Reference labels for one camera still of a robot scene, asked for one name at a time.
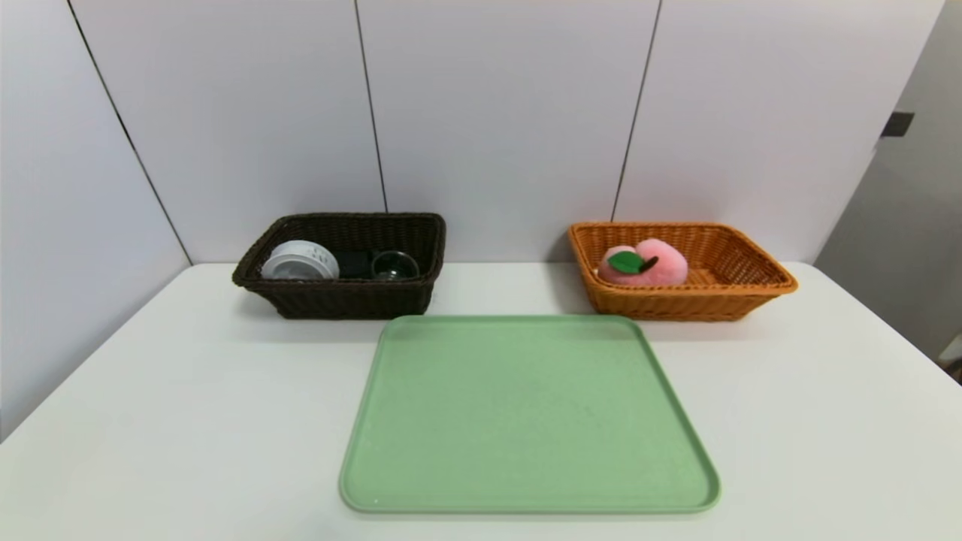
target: plush peach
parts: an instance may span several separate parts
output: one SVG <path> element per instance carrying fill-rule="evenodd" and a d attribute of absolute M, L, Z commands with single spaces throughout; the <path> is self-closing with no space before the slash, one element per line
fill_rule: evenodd
<path fill-rule="evenodd" d="M 613 284 L 626 285 L 625 282 L 621 282 L 623 277 L 630 276 L 631 274 L 625 274 L 623 272 L 618 272 L 608 263 L 611 256 L 615 255 L 620 251 L 635 251 L 633 246 L 621 245 L 609 248 L 608 251 L 604 252 L 604 257 L 601 258 L 601 263 L 598 264 L 598 277 L 606 282 L 611 282 Z"/>
<path fill-rule="evenodd" d="M 644 261 L 657 257 L 658 262 L 641 273 L 621 272 L 613 268 L 608 260 L 623 251 L 634 251 Z M 674 246 L 658 239 L 647 239 L 634 248 L 621 245 L 605 252 L 598 264 L 598 277 L 622 286 L 677 286 L 684 284 L 688 278 L 688 261 Z"/>

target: wall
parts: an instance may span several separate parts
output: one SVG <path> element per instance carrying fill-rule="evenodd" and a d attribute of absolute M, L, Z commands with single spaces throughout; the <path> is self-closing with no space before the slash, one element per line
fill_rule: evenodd
<path fill-rule="evenodd" d="M 962 2 L 946 3 L 899 108 L 816 265 L 935 359 L 962 330 Z"/>
<path fill-rule="evenodd" d="M 6 436 L 188 262 L 67 4 L 3 9 Z"/>
<path fill-rule="evenodd" d="M 566 226 L 612 215 L 811 261 L 941 4 L 74 1 L 197 262 L 385 206 L 443 214 L 448 261 L 570 257 Z"/>
<path fill-rule="evenodd" d="M 354 0 L 74 0 L 194 263 L 302 212 L 384 212 Z"/>
<path fill-rule="evenodd" d="M 442 214 L 449 261 L 570 259 L 611 218 L 658 1 L 358 6 L 388 208 Z"/>
<path fill-rule="evenodd" d="M 721 221 L 815 260 L 942 0 L 664 0 L 617 220 Z"/>

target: orange wicker basket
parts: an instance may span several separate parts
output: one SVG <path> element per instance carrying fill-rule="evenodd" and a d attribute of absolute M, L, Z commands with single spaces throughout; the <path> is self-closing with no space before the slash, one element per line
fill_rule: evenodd
<path fill-rule="evenodd" d="M 568 231 L 588 299 L 597 312 L 635 320 L 733 322 L 773 298 L 793 292 L 796 280 L 744 233 L 700 222 L 584 222 Z M 681 286 L 618 286 L 596 269 L 608 248 L 661 239 L 688 259 Z"/>

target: tray rim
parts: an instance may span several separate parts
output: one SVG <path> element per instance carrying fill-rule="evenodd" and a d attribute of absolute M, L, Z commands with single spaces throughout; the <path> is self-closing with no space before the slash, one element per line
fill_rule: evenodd
<path fill-rule="evenodd" d="M 403 324 L 409 320 L 432 320 L 432 321 L 456 321 L 456 322 L 469 322 L 469 321 L 499 321 L 504 320 L 518 320 L 518 321 L 534 321 L 534 320 L 585 320 L 591 319 L 594 321 L 609 321 L 613 324 L 619 324 L 622 326 L 628 326 L 631 331 L 635 334 L 638 342 L 641 344 L 642 349 L 645 354 L 650 359 L 652 369 L 658 376 L 659 381 L 665 394 L 669 401 L 671 402 L 671 407 L 675 411 L 678 422 L 682 425 L 682 429 L 688 435 L 689 441 L 694 448 L 698 460 L 701 462 L 702 467 L 705 471 L 705 476 L 709 484 L 709 493 L 706 500 L 698 505 L 691 506 L 664 506 L 664 507 L 652 507 L 652 506 L 642 506 L 637 505 L 625 505 L 625 506 L 612 506 L 606 505 L 599 508 L 590 508 L 584 505 L 573 506 L 571 508 L 566 507 L 552 507 L 550 509 L 505 509 L 500 506 L 473 506 L 470 509 L 466 508 L 455 508 L 455 507 L 382 507 L 382 506 L 369 506 L 357 502 L 347 488 L 347 477 L 348 470 L 354 456 L 354 448 L 357 441 L 357 435 L 361 428 L 363 419 L 367 413 L 367 404 L 369 391 L 371 389 L 371 384 L 374 378 L 377 376 L 377 370 L 380 368 L 383 362 L 383 341 L 385 335 L 389 332 L 391 327 Z M 374 358 L 371 361 L 370 370 L 367 373 L 367 380 L 365 383 L 364 392 L 361 395 L 361 403 L 358 406 L 357 414 L 354 418 L 354 424 L 351 428 L 350 438 L 347 443 L 347 447 L 344 450 L 344 459 L 341 465 L 341 472 L 338 475 L 338 492 L 341 495 L 343 502 L 351 509 L 362 512 L 362 513 L 376 513 L 376 514 L 440 514 L 440 515 L 560 515 L 560 514 L 573 514 L 573 515 L 658 515 L 658 514 L 693 514 L 706 511 L 715 506 L 718 503 L 722 495 L 722 480 L 718 475 L 718 470 L 715 468 L 715 464 L 711 460 L 711 456 L 708 454 L 707 449 L 705 449 L 704 444 L 701 442 L 701 438 L 698 437 L 695 427 L 692 425 L 691 420 L 688 417 L 688 413 L 685 411 L 681 400 L 678 399 L 678 395 L 674 392 L 674 388 L 671 387 L 671 382 L 668 380 L 668 376 L 662 369 L 661 363 L 655 356 L 654 351 L 651 349 L 651 345 L 645 337 L 643 330 L 633 321 L 624 316 L 617 315 L 605 315 L 605 314 L 544 314 L 544 315 L 457 315 L 457 316 L 401 316 L 395 318 L 388 322 L 384 329 L 381 330 L 381 334 L 378 337 L 377 350 L 374 353 Z"/>

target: wicker basket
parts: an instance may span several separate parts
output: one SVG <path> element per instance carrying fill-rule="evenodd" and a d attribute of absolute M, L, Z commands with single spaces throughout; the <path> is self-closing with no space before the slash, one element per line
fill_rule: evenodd
<path fill-rule="evenodd" d="M 331 250 L 401 250 L 415 258 L 421 276 L 396 282 L 263 279 L 270 251 L 295 239 Z M 427 310 L 443 256 L 444 220 L 436 214 L 302 214 L 267 229 L 238 263 L 234 283 L 288 319 L 389 320 Z"/>
<path fill-rule="evenodd" d="M 698 222 L 576 223 L 569 229 L 588 299 L 602 314 L 635 320 L 732 322 L 773 298 L 793 292 L 796 280 L 743 233 Z M 661 239 L 688 259 L 681 286 L 619 286 L 597 277 L 608 248 Z"/>

